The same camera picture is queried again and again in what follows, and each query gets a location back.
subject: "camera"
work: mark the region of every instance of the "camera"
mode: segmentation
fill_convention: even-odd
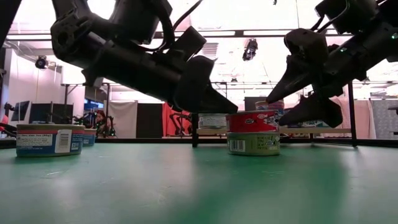
[[[46,56],[39,56],[35,63],[36,68],[45,70],[49,67],[49,61]]]
[[[244,61],[252,60],[256,56],[256,50],[258,49],[258,44],[256,39],[250,39],[246,48],[243,52],[242,59]]]

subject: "green table surface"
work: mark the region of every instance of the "green table surface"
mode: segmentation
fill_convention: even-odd
[[[398,150],[97,144],[79,156],[0,150],[0,223],[398,223]]]

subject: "barcode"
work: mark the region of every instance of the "barcode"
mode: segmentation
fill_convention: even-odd
[[[245,142],[244,140],[230,140],[229,141],[229,150],[236,152],[244,152],[245,151]]]
[[[60,147],[68,147],[69,145],[69,134],[61,134],[60,135]]]
[[[71,150],[78,150],[79,149],[79,143],[74,142],[74,143],[72,143],[71,147],[72,147]]]

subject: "black robotic arm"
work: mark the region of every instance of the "black robotic arm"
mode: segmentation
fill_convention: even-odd
[[[329,98],[340,96],[342,87],[354,79],[364,80],[366,72],[384,59],[398,61],[397,0],[324,0],[316,10],[320,21],[312,29],[296,29],[285,36],[290,50],[287,69],[267,100],[273,103],[312,85],[314,94],[283,116],[279,124],[321,119],[331,127],[343,121],[340,107]],[[324,30],[317,29],[327,16],[339,34],[353,37],[339,45],[327,46]]]
[[[107,78],[193,113],[238,110],[211,87],[214,62],[194,57],[205,38],[190,27],[174,41],[167,0],[118,0],[109,20],[93,14],[86,0],[53,0],[53,6],[55,56],[82,68],[86,85]],[[162,46],[141,47],[151,42],[159,21],[166,29]]]

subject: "tuna can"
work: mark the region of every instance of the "tuna can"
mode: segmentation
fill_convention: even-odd
[[[228,133],[230,154],[276,156],[280,153],[279,133]]]
[[[71,124],[18,124],[18,157],[69,156],[81,153],[84,126]]]
[[[279,114],[276,110],[249,111],[226,116],[229,133],[278,132]]]
[[[95,129],[85,129],[85,134],[83,135],[83,147],[94,146],[96,132],[97,130]]]
[[[200,129],[226,128],[225,114],[199,114]]]
[[[279,115],[284,114],[285,103],[283,100],[279,100],[278,102],[268,104],[266,101],[258,101],[256,102],[256,110],[277,110]]]

